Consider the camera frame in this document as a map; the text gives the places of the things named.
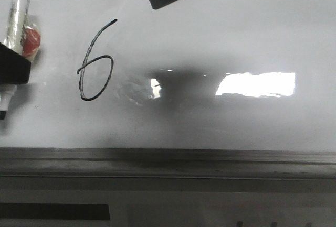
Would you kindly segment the white black dry-erase marker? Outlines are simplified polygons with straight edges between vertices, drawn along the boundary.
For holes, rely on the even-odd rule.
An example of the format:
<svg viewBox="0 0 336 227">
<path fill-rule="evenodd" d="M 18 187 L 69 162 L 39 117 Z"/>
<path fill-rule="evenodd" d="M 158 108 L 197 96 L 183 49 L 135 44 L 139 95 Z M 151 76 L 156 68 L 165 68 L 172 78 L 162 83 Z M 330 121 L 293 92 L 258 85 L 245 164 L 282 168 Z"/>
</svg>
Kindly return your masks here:
<svg viewBox="0 0 336 227">
<path fill-rule="evenodd" d="M 39 48 L 40 34 L 28 24 L 29 3 L 30 0 L 12 0 L 3 44 L 32 64 Z M 1 84 L 1 120 L 6 117 L 18 85 L 20 84 Z"/>
</svg>

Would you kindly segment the white whiteboard with metal frame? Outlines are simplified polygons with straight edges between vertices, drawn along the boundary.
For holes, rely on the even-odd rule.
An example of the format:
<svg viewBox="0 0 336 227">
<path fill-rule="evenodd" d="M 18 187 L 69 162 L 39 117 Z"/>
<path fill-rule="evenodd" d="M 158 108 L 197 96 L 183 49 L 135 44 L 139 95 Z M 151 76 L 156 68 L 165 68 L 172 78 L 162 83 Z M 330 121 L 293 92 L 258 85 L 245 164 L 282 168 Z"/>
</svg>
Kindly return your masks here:
<svg viewBox="0 0 336 227">
<path fill-rule="evenodd" d="M 2 176 L 335 179 L 335 0 L 30 0 Z"/>
</svg>

